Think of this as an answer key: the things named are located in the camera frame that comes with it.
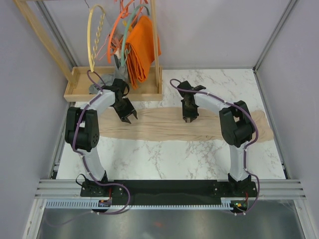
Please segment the beige trousers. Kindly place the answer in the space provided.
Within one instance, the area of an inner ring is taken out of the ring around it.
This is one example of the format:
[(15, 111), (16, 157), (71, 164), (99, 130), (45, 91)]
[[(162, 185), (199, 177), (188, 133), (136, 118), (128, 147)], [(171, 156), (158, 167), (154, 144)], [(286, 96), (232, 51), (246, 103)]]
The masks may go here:
[(208, 141), (223, 140), (219, 116), (206, 109), (199, 109), (193, 122), (182, 119), (178, 107), (137, 110), (136, 119), (122, 122), (114, 109), (107, 109), (99, 118), (100, 136), (145, 141)]

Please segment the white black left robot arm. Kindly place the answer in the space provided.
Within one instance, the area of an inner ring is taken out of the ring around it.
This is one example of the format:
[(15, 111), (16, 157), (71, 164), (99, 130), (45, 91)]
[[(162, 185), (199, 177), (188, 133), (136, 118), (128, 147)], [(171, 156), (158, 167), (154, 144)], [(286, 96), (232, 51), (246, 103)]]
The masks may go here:
[(137, 111), (126, 97), (129, 85), (115, 78), (112, 85), (103, 86), (90, 101), (67, 111), (65, 141), (82, 159), (87, 175), (93, 180), (92, 191), (105, 196), (109, 191), (106, 170), (101, 164), (97, 144), (100, 139), (99, 116), (112, 107), (122, 122), (130, 123), (129, 116), (137, 117)]

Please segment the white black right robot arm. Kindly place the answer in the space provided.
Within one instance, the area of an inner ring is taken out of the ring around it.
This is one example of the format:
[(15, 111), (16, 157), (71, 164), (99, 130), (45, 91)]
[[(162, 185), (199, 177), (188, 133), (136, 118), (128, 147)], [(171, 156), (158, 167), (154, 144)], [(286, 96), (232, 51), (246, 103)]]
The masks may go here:
[(199, 116), (198, 108), (210, 110), (219, 115), (221, 134), (229, 145), (231, 167), (228, 173), (228, 191), (232, 196), (240, 196), (251, 182), (252, 174), (247, 169), (247, 148), (258, 137), (257, 125), (251, 117), (244, 101), (227, 102), (208, 92), (202, 85), (193, 87), (188, 81), (171, 79), (182, 97), (182, 118), (194, 121)]

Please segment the pink thin hanger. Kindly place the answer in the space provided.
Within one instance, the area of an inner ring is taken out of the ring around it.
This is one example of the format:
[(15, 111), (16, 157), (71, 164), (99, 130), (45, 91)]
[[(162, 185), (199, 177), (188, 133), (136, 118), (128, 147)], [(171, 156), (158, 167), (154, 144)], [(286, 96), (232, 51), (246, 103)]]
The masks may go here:
[(110, 41), (110, 34), (107, 35), (103, 45), (101, 46), (101, 48), (99, 49), (99, 51), (97, 52), (97, 60), (101, 61), (104, 57), (108, 56), (110, 53), (110, 47), (112, 46), (111, 41)]

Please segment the orange plastic hanger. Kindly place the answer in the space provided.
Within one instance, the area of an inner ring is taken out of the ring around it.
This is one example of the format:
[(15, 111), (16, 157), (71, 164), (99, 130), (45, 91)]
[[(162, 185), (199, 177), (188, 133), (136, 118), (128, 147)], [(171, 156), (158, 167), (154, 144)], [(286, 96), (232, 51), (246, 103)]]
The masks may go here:
[(116, 36), (117, 27), (121, 20), (126, 19), (128, 16), (133, 16), (133, 13), (130, 12), (130, 7), (135, 5), (135, 0), (119, 0), (119, 14), (112, 26), (112, 29), (107, 38), (107, 51), (106, 57), (107, 62), (111, 63), (111, 57), (115, 52), (120, 48), (121, 39)]

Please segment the teal plastic hanger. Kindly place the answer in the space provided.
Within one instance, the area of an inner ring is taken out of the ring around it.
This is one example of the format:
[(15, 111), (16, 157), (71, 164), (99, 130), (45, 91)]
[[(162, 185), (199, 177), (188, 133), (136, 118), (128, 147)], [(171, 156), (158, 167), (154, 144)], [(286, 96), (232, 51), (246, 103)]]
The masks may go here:
[(128, 19), (127, 26), (125, 28), (124, 35), (123, 35), (122, 48), (121, 48), (121, 62), (120, 62), (121, 67), (124, 67), (124, 64), (125, 64), (125, 45), (126, 45), (126, 41), (128, 37), (129, 28), (131, 26), (133, 18), (136, 16), (137, 11), (141, 7), (144, 7), (146, 9), (147, 15), (150, 15), (149, 7), (146, 4), (140, 4), (136, 8), (134, 8), (130, 18)]

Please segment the grey garment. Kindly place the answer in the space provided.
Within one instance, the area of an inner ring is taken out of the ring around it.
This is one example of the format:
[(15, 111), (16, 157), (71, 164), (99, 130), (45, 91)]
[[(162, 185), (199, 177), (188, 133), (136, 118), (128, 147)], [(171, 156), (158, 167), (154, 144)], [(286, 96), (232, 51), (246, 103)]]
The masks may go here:
[(115, 79), (122, 79), (126, 83), (129, 82), (127, 67), (126, 66), (121, 67), (120, 59), (117, 57), (116, 54), (114, 55), (114, 60), (116, 64), (114, 73), (98, 75), (97, 83), (93, 83), (89, 87), (89, 94), (91, 95), (97, 94), (100, 88), (104, 85), (111, 86)]

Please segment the orange cloth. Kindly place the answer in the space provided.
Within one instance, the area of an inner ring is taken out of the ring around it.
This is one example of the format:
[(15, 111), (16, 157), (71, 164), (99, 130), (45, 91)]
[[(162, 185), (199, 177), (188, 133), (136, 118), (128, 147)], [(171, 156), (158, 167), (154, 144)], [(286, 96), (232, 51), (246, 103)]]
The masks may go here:
[(155, 60), (153, 25), (151, 19), (143, 15), (126, 40), (126, 48), (130, 49), (127, 56), (127, 68), (133, 89), (139, 87), (149, 76), (151, 64)]

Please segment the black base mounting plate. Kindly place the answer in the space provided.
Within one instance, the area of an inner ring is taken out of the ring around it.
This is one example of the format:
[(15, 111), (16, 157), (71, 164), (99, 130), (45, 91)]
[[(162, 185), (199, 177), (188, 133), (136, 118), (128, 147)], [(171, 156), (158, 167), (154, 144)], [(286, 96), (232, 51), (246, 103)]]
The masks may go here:
[(125, 205), (131, 195), (130, 206), (195, 206), (218, 205), (222, 198), (253, 198), (256, 183), (250, 179), (237, 185), (217, 180), (115, 180), (110, 186), (99, 186), (86, 179), (81, 197), (112, 198), (112, 205)]

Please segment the aluminium frame rail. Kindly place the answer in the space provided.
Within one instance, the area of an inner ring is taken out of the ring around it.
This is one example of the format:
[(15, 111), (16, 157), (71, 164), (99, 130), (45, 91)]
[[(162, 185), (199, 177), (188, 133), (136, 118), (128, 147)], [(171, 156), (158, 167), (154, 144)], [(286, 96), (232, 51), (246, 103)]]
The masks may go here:
[[(304, 199), (306, 197), (302, 184), (298, 180), (261, 180), (259, 198)], [(80, 197), (81, 187), (74, 180), (41, 179), (36, 189), (36, 199), (75, 199)]]

